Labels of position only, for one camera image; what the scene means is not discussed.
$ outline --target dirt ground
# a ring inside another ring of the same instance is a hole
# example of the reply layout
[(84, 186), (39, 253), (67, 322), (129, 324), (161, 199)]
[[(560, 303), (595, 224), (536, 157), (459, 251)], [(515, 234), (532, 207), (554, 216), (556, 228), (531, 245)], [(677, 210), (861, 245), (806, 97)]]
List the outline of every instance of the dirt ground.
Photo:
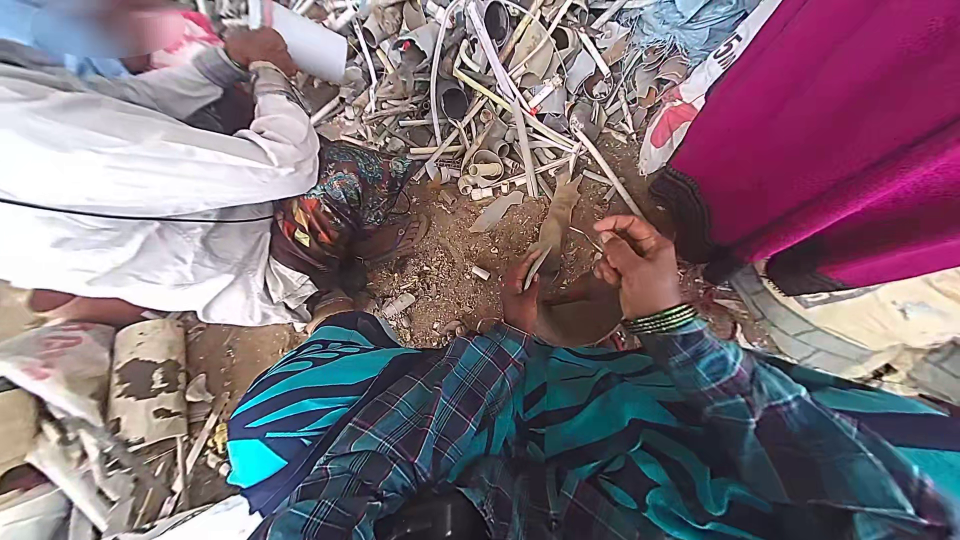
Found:
[[(613, 171), (623, 179), (647, 219), (665, 234), (672, 234), (669, 216), (650, 199), (647, 179), (636, 172), (638, 145), (601, 138), (597, 146)], [(600, 172), (589, 158), (581, 158), (578, 166)], [(524, 202), (511, 207), (491, 231), (469, 233), (470, 225), (491, 200), (477, 203), (456, 194), (451, 187), (446, 189), (454, 195), (454, 202), (449, 205), (439, 192), (425, 183), (408, 187), (410, 211), (430, 217), (430, 232), (413, 255), (375, 266), (369, 272), (369, 291), (380, 302), (387, 303), (402, 292), (409, 292), (417, 298), (405, 311), (405, 320), (391, 321), (401, 340), (409, 346), (440, 345), (442, 338), (437, 330), (456, 319), (471, 330), (483, 330), (499, 319), (497, 278), (537, 241), (540, 222), (549, 204), (543, 197), (524, 197)], [(572, 227), (589, 235), (594, 242), (598, 240), (592, 224), (597, 219), (629, 212), (618, 195), (609, 203), (604, 201), (608, 190), (604, 184), (584, 179), (580, 186), (580, 202), (573, 210)], [(576, 277), (589, 272), (595, 253), (596, 249), (583, 234), (570, 232), (565, 243), (563, 268), (554, 282), (544, 284), (541, 294), (562, 290)], [(483, 281), (471, 274), (473, 265), (490, 272), (490, 279)], [(720, 336), (735, 338), (739, 334), (740, 339), (754, 345), (771, 347), (765, 332), (745, 308), (737, 306), (736, 300), (726, 303), (733, 308), (714, 302), (736, 299), (735, 293), (704, 282), (700, 268), (696, 266), (682, 263), (680, 274), (684, 299), (699, 309)], [(207, 373), (210, 392), (230, 394), (222, 421), (236, 407), (253, 379), (306, 337), (290, 325), (237, 328), (194, 321), (188, 324), (188, 328), (187, 370), (190, 377)], [(217, 501), (231, 491), (213, 471), (204, 466), (199, 469), (191, 485), (192, 501)]]

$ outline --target white plastic pipe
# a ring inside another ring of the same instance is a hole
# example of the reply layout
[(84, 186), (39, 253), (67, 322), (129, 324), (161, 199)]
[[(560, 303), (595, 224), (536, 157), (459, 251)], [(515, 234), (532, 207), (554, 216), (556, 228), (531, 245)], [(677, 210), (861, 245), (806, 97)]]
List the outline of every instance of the white plastic pipe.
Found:
[(343, 81), (347, 70), (345, 37), (273, 0), (251, 0), (250, 13), (251, 28), (269, 26), (280, 32), (290, 57), (304, 73), (331, 83)]

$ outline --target plastic bag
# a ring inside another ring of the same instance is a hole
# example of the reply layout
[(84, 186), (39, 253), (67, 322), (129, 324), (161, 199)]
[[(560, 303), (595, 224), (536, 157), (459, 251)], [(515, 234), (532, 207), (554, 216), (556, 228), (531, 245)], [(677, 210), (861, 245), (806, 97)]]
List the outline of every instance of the plastic bag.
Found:
[(61, 323), (0, 342), (0, 377), (87, 422), (102, 426), (113, 327)]

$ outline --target scrap pile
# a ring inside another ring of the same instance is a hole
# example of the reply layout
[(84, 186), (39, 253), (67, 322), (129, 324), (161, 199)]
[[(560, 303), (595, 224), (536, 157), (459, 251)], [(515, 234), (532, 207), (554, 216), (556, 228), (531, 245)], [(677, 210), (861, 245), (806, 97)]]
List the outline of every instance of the scrap pile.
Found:
[(172, 319), (59, 323), (0, 342), (0, 537), (112, 538), (192, 508), (204, 452), (228, 472), (225, 451), (206, 449), (228, 396), (204, 376), (188, 384), (184, 362)]
[[(671, 22), (644, 17), (664, 4), (677, 9), (674, 0), (295, 0), (289, 9), (348, 37), (339, 93), (312, 115), (322, 135), (421, 160), (417, 179), (456, 184), (474, 201), (515, 188), (552, 200), (556, 173), (572, 175), (589, 154), (600, 171), (588, 178), (639, 214), (594, 141), (638, 141), (648, 113), (686, 76), (690, 39), (664, 39)], [(718, 3), (694, 4), (678, 32)], [(222, 14), (239, 11), (228, 7)], [(328, 87), (300, 83), (307, 96)]]

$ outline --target pink cloth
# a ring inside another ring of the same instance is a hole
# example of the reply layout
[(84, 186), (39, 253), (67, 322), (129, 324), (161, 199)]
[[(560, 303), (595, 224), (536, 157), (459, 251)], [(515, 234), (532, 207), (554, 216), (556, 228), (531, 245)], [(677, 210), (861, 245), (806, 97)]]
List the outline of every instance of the pink cloth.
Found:
[[(717, 281), (768, 257), (787, 294), (960, 265), (960, 2), (783, 0), (653, 189)], [(683, 229), (696, 206), (706, 231)]]
[(210, 18), (203, 13), (176, 12), (176, 15), (182, 26), (180, 38), (150, 56), (152, 69), (190, 63), (205, 48), (224, 44), (213, 29)]

